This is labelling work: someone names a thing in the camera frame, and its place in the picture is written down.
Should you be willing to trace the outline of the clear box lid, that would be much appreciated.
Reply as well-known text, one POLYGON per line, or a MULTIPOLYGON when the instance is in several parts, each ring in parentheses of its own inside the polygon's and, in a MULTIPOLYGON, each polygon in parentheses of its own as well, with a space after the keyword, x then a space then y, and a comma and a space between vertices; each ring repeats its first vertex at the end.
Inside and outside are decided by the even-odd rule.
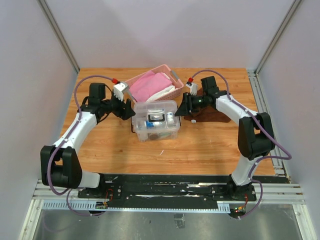
POLYGON ((147 121, 149 123, 166 122, 170 126, 175 126, 180 123, 180 118, 175 116, 178 106, 174 100, 138 102, 133 110, 135 116, 131 118, 132 124, 137 125, 139 121, 147 121))

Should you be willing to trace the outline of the white swab packets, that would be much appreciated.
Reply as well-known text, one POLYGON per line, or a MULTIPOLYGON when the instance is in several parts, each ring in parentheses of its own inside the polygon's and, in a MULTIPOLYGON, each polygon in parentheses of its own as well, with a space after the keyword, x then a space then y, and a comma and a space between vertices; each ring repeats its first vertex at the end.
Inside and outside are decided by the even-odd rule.
POLYGON ((164 110, 164 109, 149 109, 149 110, 147 111, 147 114, 148 114, 148 115, 157 115, 157 114, 162 115, 162 114, 164 114, 164 113, 165 113, 165 110, 164 110))

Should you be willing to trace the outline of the white blue pill bottle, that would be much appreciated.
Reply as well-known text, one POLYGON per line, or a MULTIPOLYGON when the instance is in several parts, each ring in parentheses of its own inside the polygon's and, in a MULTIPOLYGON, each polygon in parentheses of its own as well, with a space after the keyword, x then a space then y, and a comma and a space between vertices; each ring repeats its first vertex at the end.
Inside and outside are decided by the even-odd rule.
POLYGON ((164 121, 146 121, 145 125, 147 129, 163 129, 166 127, 166 123, 164 121))

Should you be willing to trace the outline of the clear plastic medicine box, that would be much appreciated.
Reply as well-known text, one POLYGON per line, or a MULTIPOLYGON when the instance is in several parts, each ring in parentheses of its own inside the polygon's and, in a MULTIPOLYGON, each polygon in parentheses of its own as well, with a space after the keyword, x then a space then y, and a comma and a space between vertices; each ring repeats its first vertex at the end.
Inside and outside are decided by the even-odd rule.
MULTIPOLYGON (((139 139, 139 134, 138 134, 138 127, 140 125, 140 122, 138 122, 138 124, 132 124, 132 118, 131 118, 131 132, 137 134, 137 137, 139 139)), ((165 128, 147 128, 147 134, 148 134, 148 139, 146 141, 140 141, 140 142, 148 142, 148 141, 153 141, 153 140, 149 140, 149 135, 158 135, 158 139, 154 140, 154 141, 158 141, 158 140, 166 140, 166 139, 175 139, 178 136, 178 131, 181 127, 181 121, 180 123, 178 123, 177 125, 173 126, 173 125, 169 125, 165 122, 165 128)))

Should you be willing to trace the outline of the small bandage roll packet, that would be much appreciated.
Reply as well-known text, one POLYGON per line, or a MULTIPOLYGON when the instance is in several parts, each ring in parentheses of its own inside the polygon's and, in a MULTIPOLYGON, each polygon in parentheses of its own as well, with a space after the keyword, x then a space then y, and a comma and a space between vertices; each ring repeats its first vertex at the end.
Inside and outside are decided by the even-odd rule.
POLYGON ((166 121, 168 125, 173 125, 175 123, 175 116, 173 112, 168 112, 166 114, 166 121))

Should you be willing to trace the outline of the white medicine bottle green label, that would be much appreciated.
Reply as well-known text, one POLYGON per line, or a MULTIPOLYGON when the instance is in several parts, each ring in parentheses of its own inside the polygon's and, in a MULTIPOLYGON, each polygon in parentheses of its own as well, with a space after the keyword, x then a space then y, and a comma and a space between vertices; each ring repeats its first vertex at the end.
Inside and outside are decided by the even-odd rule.
POLYGON ((139 123, 138 138, 141 142, 145 142, 148 139, 147 124, 145 120, 142 120, 139 123))

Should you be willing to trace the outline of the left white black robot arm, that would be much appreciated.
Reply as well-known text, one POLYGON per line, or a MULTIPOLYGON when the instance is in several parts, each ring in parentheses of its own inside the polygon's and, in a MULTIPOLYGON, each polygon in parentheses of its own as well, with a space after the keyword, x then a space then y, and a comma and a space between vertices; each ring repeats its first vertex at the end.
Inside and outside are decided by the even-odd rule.
POLYGON ((122 120, 135 115, 131 100, 124 99, 129 86, 118 82, 106 98, 104 83, 92 83, 89 95, 82 103, 77 103, 77 114, 67 131, 53 145, 45 145, 40 151, 42 183, 54 187, 77 189, 89 188, 91 194, 101 198, 107 193, 107 185, 102 182, 102 174, 82 169, 78 152, 88 134, 109 114, 122 120))

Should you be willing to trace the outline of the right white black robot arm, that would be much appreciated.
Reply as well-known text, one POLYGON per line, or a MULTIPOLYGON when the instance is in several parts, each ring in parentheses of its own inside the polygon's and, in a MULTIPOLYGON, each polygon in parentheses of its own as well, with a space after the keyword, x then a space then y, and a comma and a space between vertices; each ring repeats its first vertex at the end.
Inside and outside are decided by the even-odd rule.
POLYGON ((227 196, 238 200, 252 184, 258 160, 275 148, 274 132, 268 113, 258 113, 240 104, 228 90, 220 90, 214 76, 201 79, 202 94, 198 95, 190 78, 186 84, 190 91, 182 95, 175 116, 196 114, 206 107, 223 113, 238 126, 237 146, 240 158, 226 185, 227 196))

